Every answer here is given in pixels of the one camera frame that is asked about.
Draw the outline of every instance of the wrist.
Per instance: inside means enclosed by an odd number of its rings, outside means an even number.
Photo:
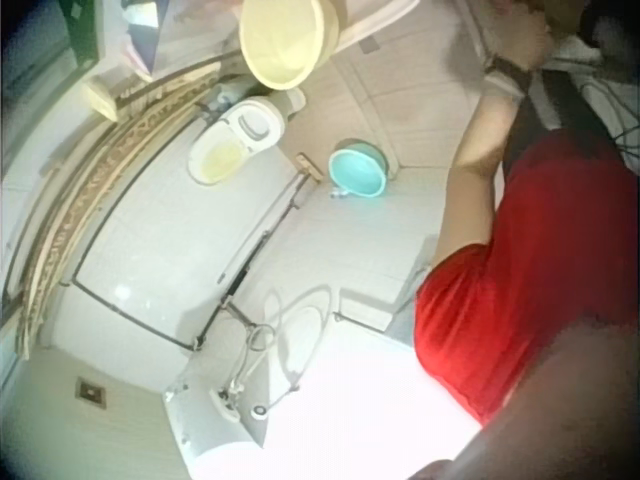
[[[532,78],[531,72],[524,70],[519,64],[498,55],[494,56],[485,68],[486,80],[507,90],[517,90],[515,92],[517,96],[525,97],[528,94]]]
[[[520,89],[516,82],[500,72],[492,72],[485,75],[483,94],[492,97],[505,97],[518,105],[526,97],[526,94]]]
[[[523,60],[518,59],[516,55],[509,55],[508,53],[499,53],[497,56],[512,63],[523,72],[533,73],[535,70],[537,70],[537,68],[532,66],[529,62],[525,62]]]

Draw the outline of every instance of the person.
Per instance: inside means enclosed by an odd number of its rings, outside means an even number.
[[[637,178],[564,73],[539,74],[562,126],[545,128],[526,95],[553,47],[544,14],[505,18],[414,332],[424,370],[483,428],[412,478],[640,478]]]

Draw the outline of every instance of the watch strap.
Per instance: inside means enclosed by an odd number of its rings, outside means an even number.
[[[526,97],[526,94],[522,92],[513,79],[498,71],[493,71],[485,75],[484,81],[486,85],[512,97],[515,101],[522,101]]]
[[[533,78],[531,73],[524,71],[513,62],[502,57],[493,57],[489,66],[485,69],[485,75],[489,75],[492,72],[499,72],[513,80],[523,95],[526,95],[529,92],[529,88],[531,88]]]

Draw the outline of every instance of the black strap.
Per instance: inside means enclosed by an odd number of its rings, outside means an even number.
[[[516,82],[518,88],[520,88],[520,90],[522,90],[522,93],[524,93],[525,95],[529,92],[532,81],[532,75],[530,72],[526,72],[509,60],[498,56],[493,57],[491,63],[485,70],[485,74],[489,74],[493,71],[500,72],[512,79],[514,82]]]

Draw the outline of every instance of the hand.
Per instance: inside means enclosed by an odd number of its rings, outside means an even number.
[[[525,71],[542,66],[553,50],[553,39],[543,12],[515,4],[502,18],[498,55]]]

